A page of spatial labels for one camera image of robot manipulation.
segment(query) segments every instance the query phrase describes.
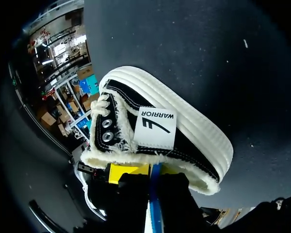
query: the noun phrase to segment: shoe lace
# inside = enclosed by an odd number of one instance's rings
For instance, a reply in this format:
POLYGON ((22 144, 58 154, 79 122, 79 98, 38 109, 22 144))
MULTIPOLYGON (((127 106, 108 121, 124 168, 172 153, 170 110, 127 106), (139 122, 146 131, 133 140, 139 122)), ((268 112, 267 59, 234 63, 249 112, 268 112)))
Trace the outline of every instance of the shoe lace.
POLYGON ((106 101, 109 98, 109 94, 104 94, 99 96, 99 98, 91 103, 91 116, 99 114, 103 117, 110 113, 110 110, 106 109, 109 106, 110 102, 106 101))

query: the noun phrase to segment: white rubber sole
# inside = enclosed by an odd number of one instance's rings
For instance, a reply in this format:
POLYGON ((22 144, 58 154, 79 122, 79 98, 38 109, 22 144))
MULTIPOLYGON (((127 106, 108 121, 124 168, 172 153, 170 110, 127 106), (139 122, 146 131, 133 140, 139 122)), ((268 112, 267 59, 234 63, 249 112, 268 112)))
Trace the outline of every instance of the white rubber sole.
POLYGON ((110 79, 129 86, 156 108, 176 111, 177 128, 211 162, 222 181, 232 162, 233 147, 214 123, 142 69, 130 66, 113 69, 100 81, 99 89, 110 79))

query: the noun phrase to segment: blue strap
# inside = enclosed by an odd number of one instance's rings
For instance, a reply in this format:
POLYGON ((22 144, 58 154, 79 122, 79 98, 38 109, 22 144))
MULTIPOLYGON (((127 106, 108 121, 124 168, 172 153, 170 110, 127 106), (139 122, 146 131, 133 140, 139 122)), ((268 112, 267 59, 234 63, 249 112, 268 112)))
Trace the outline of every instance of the blue strap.
POLYGON ((150 178, 150 214, 153 233, 162 233, 161 207, 156 194, 157 180, 161 171, 161 164, 152 167, 150 178))

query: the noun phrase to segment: white label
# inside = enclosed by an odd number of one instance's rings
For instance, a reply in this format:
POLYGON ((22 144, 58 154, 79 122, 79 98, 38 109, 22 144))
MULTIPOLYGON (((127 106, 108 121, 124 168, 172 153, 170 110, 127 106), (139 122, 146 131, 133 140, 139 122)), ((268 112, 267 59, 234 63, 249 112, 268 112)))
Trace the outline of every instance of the white label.
POLYGON ((177 128, 176 112, 140 107, 134 140, 139 146, 172 150, 177 128))

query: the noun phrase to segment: sneaker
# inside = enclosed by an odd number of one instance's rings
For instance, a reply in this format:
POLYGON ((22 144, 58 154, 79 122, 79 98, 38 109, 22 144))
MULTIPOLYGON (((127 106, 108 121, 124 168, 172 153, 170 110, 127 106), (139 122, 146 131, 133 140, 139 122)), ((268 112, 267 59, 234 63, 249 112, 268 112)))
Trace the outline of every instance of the sneaker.
POLYGON ((108 163, 158 164, 183 172, 190 188, 212 195, 228 171, 233 147, 209 119, 151 74, 136 67, 110 71, 99 84, 100 97, 91 103, 90 149, 81 160, 104 169, 108 163), (139 146, 134 130, 140 107, 174 110, 174 149, 139 146))

